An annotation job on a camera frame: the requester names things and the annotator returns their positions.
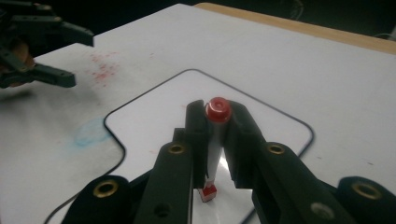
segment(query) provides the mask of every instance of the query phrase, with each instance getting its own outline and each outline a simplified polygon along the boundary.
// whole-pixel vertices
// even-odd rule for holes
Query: blue marker stain
[[[106,141],[110,136],[103,119],[92,119],[77,130],[74,142],[79,147],[89,147]]]

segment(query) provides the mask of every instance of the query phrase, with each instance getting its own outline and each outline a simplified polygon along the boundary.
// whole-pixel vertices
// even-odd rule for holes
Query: brass screw
[[[115,180],[104,180],[93,189],[93,195],[97,198],[105,198],[114,194],[118,188],[119,184]]]
[[[174,144],[168,148],[168,151],[172,154],[181,154],[185,151],[185,148],[182,145]]]
[[[285,152],[285,148],[280,147],[280,146],[268,146],[267,147],[268,151],[271,153],[274,153],[276,155],[281,155]]]
[[[356,182],[352,185],[352,188],[360,196],[363,196],[367,199],[378,200],[382,197],[381,192],[375,187],[373,187],[371,184]]]

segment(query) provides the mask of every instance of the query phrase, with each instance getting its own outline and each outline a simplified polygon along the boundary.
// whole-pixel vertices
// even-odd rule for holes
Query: red marker
[[[216,171],[219,165],[228,120],[232,114],[229,102],[221,97],[215,97],[210,100],[205,107],[205,112],[210,123],[211,136],[207,156],[207,179],[205,187],[198,189],[204,203],[216,197],[217,189],[214,185]]]

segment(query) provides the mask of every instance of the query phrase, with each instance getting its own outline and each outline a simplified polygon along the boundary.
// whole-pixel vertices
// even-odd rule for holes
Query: wooden table edge
[[[306,35],[312,35],[348,45],[358,46],[365,49],[373,49],[385,53],[396,54],[396,42],[390,40],[374,38],[367,35],[353,34],[300,21],[286,20],[279,17],[268,16],[257,12],[246,11],[233,7],[225,7],[212,3],[200,3],[195,5],[195,7],[248,21],[255,21],[276,26]]]

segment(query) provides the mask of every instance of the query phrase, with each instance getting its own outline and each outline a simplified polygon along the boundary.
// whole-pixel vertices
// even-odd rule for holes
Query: white surface
[[[34,83],[0,91],[3,224],[41,223],[120,158],[117,144],[107,138],[87,154],[108,164],[87,161],[84,169],[74,169],[82,161],[79,152],[85,152],[75,150],[59,157],[69,162],[43,166],[52,152],[69,152],[49,139],[73,143],[82,124],[189,68],[309,123],[317,141],[303,161],[323,181],[337,185],[342,176],[362,175],[396,192],[395,55],[182,5],[99,35],[95,43],[94,49],[72,45],[37,59],[75,72],[75,88]],[[12,97],[24,91],[28,97]],[[48,153],[36,154],[41,149]],[[94,153],[99,149],[109,153]],[[62,213],[53,223],[60,220]]]
[[[187,104],[196,100],[207,103],[216,96],[243,102],[267,141],[284,143],[299,154],[311,139],[311,132],[302,123],[199,71],[189,70],[106,118],[107,128],[126,149],[124,162],[113,174],[133,180],[152,169],[160,148],[172,141],[173,130],[185,126]],[[215,181],[219,195],[212,202],[202,203],[198,191],[194,191],[192,223],[240,222],[253,208],[251,191],[233,186],[222,158]]]

